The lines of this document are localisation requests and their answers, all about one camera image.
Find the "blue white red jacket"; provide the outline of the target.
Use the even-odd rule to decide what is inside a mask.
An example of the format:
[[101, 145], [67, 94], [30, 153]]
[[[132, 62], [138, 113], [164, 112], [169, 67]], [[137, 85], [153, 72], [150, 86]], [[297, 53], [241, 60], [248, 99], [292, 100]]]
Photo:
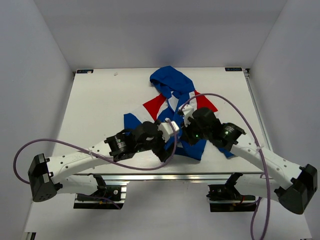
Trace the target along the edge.
[[[196, 91], [193, 81], [172, 66], [161, 67], [150, 76], [150, 82], [159, 92], [159, 95], [143, 103], [143, 105], [123, 115], [124, 128], [135, 129], [143, 122], [164, 122], [166, 118], [175, 121], [177, 125], [183, 123], [178, 115], [178, 108], [188, 99], [200, 93]], [[205, 96], [192, 99], [189, 103], [195, 110], [209, 108], [218, 113], [216, 106]], [[206, 140], [199, 140], [190, 146], [187, 142], [178, 140], [175, 154], [200, 161], [205, 150]]]

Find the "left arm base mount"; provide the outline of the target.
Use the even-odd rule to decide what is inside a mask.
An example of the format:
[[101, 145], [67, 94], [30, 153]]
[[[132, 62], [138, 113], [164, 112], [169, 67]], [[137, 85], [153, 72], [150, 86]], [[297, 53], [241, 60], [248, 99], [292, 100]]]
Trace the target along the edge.
[[126, 199], [128, 182], [107, 182], [103, 190], [76, 194], [73, 208], [85, 210], [121, 210]]

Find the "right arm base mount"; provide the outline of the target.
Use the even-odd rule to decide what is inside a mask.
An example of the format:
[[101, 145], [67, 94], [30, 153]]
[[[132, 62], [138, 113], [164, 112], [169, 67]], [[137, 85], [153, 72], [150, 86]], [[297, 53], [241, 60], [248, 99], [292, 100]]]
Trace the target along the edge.
[[208, 185], [206, 197], [211, 213], [254, 212], [258, 201], [255, 196], [241, 195], [224, 184]]

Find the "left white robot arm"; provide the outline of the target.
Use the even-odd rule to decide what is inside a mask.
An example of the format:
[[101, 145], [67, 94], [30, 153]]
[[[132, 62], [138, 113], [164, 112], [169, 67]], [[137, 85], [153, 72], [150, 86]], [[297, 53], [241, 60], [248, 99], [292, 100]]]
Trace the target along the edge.
[[99, 200], [106, 185], [97, 174], [80, 172], [104, 164], [118, 164], [136, 153], [151, 150], [162, 162], [171, 159], [173, 151], [165, 147], [176, 138], [179, 128], [174, 122], [145, 121], [136, 128], [127, 128], [89, 148], [74, 153], [45, 157], [36, 155], [29, 167], [28, 178], [34, 202], [47, 201], [57, 194], [80, 193]]

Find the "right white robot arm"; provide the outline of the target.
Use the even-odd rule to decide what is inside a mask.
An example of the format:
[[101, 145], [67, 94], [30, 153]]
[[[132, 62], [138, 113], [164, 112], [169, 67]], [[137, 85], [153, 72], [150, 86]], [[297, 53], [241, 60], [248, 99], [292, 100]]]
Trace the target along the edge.
[[194, 109], [187, 104], [179, 108], [183, 117], [182, 139], [190, 145], [207, 140], [217, 148], [243, 158], [267, 173], [270, 180], [233, 173], [225, 183], [226, 195], [236, 200], [242, 195], [270, 197], [288, 211], [301, 215], [318, 189], [318, 171], [311, 164], [300, 166], [258, 146], [239, 126], [221, 123], [207, 107]]

